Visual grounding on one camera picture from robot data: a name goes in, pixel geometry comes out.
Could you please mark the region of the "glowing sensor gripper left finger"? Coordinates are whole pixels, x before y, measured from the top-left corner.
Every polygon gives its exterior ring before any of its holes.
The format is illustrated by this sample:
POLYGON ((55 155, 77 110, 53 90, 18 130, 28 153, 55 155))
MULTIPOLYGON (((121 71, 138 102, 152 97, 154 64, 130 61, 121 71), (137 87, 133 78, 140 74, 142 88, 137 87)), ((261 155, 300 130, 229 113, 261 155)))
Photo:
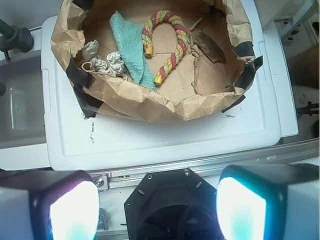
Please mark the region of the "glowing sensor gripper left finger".
POLYGON ((2 240, 93 240, 100 199, 83 170, 0 173, 2 240))

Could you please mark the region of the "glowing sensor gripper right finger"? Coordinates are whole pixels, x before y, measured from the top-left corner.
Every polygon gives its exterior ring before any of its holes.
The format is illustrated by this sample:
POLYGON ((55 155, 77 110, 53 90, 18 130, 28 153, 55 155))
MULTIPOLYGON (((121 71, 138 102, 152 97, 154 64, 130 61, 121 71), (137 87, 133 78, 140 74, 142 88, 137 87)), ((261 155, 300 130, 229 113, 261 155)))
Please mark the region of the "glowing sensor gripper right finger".
POLYGON ((228 165, 220 175, 216 212, 227 240, 318 240, 320 167, 228 165))

